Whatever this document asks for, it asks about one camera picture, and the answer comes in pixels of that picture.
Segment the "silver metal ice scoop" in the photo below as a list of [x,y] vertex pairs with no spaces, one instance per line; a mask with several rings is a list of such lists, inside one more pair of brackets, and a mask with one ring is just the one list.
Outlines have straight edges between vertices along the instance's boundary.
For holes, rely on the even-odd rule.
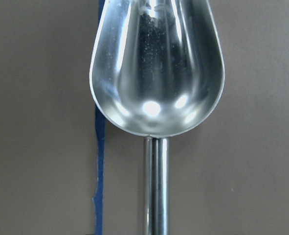
[[200,125],[225,68],[207,0],[107,0],[92,50],[96,106],[144,142],[143,233],[168,234],[169,138]]

